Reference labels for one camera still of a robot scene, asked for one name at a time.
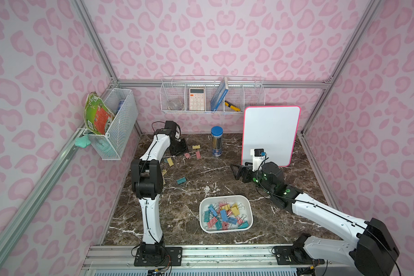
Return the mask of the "green red snack bag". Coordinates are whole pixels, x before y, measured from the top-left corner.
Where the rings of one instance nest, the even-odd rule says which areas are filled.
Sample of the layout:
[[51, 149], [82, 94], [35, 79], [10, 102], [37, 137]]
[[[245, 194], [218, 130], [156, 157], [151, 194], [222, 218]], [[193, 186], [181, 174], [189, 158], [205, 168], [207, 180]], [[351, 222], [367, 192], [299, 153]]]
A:
[[87, 95], [83, 118], [85, 126], [90, 132], [96, 135], [105, 135], [115, 118], [115, 114], [96, 92], [92, 92]]

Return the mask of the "blue binder clip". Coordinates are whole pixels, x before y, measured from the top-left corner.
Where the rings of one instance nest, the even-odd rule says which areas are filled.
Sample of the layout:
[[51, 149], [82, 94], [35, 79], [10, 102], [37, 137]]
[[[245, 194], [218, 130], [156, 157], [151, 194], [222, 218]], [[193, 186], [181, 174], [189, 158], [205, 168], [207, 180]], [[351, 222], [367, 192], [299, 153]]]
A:
[[229, 217], [229, 218], [227, 218], [227, 222], [228, 222], [229, 224], [236, 225], [236, 224], [238, 223], [238, 220], [237, 220], [237, 218], [235, 218], [235, 217]]
[[217, 211], [216, 211], [216, 209], [214, 208], [214, 206], [213, 205], [210, 205], [209, 207], [208, 207], [208, 210], [209, 210], [209, 212], [213, 215], [213, 216], [215, 216], [215, 217], [217, 217]]

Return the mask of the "pink framed whiteboard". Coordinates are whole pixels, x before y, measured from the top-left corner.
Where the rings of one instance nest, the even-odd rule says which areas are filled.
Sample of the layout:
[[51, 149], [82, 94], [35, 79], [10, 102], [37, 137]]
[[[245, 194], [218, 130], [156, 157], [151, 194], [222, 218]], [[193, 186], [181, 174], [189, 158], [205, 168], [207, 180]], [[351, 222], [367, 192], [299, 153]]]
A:
[[244, 111], [241, 163], [252, 162], [250, 151], [262, 148], [269, 161], [279, 167], [291, 163], [296, 133], [299, 129], [299, 106], [250, 106]]

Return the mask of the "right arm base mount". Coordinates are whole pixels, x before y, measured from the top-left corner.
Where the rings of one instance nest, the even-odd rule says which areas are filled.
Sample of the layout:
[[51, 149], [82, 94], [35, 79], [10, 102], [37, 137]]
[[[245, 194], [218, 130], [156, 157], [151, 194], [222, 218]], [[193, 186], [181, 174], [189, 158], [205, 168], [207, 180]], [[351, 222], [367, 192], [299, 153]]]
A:
[[325, 260], [311, 258], [302, 247], [275, 246], [271, 253], [276, 257], [278, 265], [324, 265]]

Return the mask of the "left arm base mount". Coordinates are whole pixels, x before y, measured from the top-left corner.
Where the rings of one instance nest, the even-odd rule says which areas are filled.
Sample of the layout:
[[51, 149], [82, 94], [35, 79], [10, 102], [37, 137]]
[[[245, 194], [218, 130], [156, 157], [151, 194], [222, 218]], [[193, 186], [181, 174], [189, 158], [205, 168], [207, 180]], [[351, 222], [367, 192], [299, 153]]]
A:
[[159, 245], [141, 245], [135, 257], [135, 267], [181, 266], [182, 247], [163, 247]]

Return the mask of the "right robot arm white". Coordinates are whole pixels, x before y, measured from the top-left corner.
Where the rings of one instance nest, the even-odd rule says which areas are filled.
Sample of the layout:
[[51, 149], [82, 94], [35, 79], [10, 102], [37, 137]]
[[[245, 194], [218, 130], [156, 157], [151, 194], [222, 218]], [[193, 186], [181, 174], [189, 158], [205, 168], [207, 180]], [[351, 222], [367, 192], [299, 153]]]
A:
[[294, 253], [352, 266], [364, 276], [389, 276], [398, 267], [400, 252], [386, 224], [379, 219], [356, 218], [313, 199], [286, 184], [283, 170], [273, 162], [256, 167], [233, 164], [231, 169], [235, 179], [262, 188], [279, 209], [311, 220], [340, 238], [303, 234], [295, 241]]

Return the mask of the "blue lid pencil canister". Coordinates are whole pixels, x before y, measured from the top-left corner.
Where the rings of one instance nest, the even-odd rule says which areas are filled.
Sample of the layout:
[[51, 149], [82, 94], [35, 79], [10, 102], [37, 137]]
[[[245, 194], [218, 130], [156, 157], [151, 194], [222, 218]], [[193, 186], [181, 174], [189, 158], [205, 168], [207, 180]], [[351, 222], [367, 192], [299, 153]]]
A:
[[220, 157], [223, 152], [223, 129], [220, 126], [214, 126], [211, 129], [212, 135], [212, 155]]

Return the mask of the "yellow utility knife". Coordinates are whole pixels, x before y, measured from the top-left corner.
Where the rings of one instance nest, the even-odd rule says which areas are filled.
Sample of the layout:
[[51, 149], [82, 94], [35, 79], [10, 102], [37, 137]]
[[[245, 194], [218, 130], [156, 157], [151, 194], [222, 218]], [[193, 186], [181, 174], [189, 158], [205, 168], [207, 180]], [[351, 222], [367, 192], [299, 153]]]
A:
[[236, 111], [236, 112], [240, 112], [241, 111], [240, 108], [238, 108], [236, 105], [234, 105], [234, 104], [232, 104], [232, 103], [230, 103], [228, 101], [224, 101], [224, 104], [225, 104], [226, 107], [229, 107], [233, 111]]

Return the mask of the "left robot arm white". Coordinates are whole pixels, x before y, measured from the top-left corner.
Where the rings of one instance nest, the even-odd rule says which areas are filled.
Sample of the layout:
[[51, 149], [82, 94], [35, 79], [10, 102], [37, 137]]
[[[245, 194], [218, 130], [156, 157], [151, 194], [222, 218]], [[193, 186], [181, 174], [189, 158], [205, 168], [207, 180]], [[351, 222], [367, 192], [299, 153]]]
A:
[[159, 198], [164, 179], [160, 167], [164, 153], [172, 156], [183, 155], [188, 151], [180, 126], [174, 121], [166, 121], [164, 127], [154, 132], [153, 140], [139, 159], [131, 163], [131, 184], [140, 202], [143, 217], [142, 245], [162, 247], [163, 231], [159, 219]]

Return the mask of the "teal binder clip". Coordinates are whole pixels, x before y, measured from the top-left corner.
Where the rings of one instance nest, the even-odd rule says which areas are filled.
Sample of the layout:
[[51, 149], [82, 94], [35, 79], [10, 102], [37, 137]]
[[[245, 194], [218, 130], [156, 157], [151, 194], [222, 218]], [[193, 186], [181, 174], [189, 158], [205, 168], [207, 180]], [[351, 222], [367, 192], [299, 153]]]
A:
[[185, 183], [186, 181], [187, 181], [186, 178], [183, 177], [183, 178], [180, 178], [180, 179], [177, 180], [177, 184], [180, 185], [180, 184]]
[[205, 223], [209, 223], [209, 221], [210, 221], [210, 211], [207, 210], [207, 211], [204, 212], [203, 221]]

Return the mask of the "blue book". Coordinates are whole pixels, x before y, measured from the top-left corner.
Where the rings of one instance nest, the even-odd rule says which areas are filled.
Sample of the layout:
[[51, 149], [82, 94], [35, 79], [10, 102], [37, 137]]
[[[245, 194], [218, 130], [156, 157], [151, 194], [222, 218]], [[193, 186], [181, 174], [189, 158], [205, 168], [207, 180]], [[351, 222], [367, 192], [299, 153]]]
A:
[[229, 91], [228, 78], [224, 77], [210, 100], [210, 110], [216, 112]]

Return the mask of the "teal binder clip under yellow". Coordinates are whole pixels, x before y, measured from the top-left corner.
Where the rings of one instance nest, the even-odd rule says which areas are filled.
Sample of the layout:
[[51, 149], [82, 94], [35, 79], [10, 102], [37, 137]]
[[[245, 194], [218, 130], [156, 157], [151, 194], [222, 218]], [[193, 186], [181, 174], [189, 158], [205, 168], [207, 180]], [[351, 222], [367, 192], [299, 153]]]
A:
[[186, 178], [183, 177], [183, 178], [180, 178], [180, 179], [177, 180], [177, 184], [180, 185], [180, 184], [185, 183], [186, 181], [187, 181]]

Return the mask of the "white mesh wall basket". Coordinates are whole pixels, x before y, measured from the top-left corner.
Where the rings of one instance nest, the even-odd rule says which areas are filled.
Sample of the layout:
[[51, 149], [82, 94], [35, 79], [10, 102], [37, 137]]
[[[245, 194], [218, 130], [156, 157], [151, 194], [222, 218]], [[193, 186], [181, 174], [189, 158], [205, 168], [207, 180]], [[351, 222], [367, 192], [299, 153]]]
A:
[[118, 161], [123, 156], [139, 112], [130, 89], [114, 88], [103, 101], [115, 118], [105, 135], [96, 135], [88, 130], [88, 136], [102, 160]]

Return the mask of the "white storage tray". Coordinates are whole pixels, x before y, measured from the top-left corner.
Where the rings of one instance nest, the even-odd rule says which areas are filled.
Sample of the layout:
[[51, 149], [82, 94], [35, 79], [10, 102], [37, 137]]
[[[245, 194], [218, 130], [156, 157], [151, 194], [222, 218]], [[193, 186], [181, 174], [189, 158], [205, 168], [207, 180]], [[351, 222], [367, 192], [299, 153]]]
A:
[[[204, 212], [213, 205], [217, 211], [217, 217], [210, 213], [209, 223], [203, 221]], [[249, 230], [254, 223], [253, 211], [250, 201], [243, 195], [227, 195], [220, 197], [208, 197], [201, 201], [199, 206], [200, 226], [206, 233], [227, 233]], [[227, 218], [235, 217], [236, 225], [229, 224]]]

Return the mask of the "white calculator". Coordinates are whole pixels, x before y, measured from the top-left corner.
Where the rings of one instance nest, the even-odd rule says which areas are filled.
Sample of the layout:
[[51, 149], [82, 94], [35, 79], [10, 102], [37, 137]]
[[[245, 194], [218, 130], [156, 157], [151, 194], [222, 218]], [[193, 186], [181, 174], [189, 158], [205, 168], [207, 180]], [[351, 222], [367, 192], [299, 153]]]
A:
[[205, 89], [200, 87], [191, 87], [189, 89], [189, 110], [205, 111]]

